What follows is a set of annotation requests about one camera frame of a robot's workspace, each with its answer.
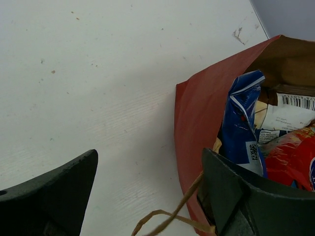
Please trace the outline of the large blue snack bag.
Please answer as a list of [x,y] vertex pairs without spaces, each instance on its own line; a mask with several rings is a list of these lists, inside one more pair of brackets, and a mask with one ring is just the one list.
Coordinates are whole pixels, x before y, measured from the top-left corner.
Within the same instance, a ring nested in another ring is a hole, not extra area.
[[258,147],[259,135],[267,135],[269,142],[287,132],[255,130],[255,107],[264,80],[260,70],[248,72],[234,80],[227,96],[221,136],[225,158],[267,178],[265,160]]

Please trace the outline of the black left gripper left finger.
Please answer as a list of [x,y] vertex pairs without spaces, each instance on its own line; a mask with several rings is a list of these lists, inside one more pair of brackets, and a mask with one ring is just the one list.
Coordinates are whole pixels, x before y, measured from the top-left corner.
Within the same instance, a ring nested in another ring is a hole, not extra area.
[[91,149],[64,165],[1,190],[2,236],[78,236],[98,165]]

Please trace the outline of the red paper bag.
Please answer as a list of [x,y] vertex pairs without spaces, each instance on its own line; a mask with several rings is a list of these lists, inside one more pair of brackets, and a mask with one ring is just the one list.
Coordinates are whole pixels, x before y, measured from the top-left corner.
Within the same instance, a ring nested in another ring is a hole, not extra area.
[[[315,44],[279,35],[177,84],[174,141],[184,196],[176,209],[167,214],[167,219],[152,230],[151,235],[158,235],[177,219],[193,226],[201,236],[219,236],[215,224],[207,220],[197,199],[204,176],[202,152],[207,148],[225,158],[221,126],[228,92],[237,77],[256,70],[265,77],[261,88],[279,84],[315,87]],[[267,135],[260,134],[259,149],[267,143]]]

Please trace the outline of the red candy bag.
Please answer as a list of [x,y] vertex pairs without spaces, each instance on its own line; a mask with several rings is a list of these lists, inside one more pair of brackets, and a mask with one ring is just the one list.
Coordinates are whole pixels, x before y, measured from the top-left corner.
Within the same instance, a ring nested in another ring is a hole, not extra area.
[[315,190],[315,123],[282,135],[260,148],[270,180]]

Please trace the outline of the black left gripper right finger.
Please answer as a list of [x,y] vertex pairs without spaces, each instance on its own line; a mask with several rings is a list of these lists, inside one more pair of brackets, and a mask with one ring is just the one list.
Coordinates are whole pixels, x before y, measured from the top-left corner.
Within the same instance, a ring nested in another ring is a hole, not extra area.
[[205,148],[197,199],[220,236],[313,236],[315,194],[261,177]]

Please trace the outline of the white brown chips bag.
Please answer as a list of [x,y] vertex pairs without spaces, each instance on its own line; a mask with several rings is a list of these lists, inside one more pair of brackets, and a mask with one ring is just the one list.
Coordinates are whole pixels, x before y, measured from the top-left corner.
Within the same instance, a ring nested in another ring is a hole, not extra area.
[[255,107],[254,127],[293,131],[315,120],[314,86],[262,87]]

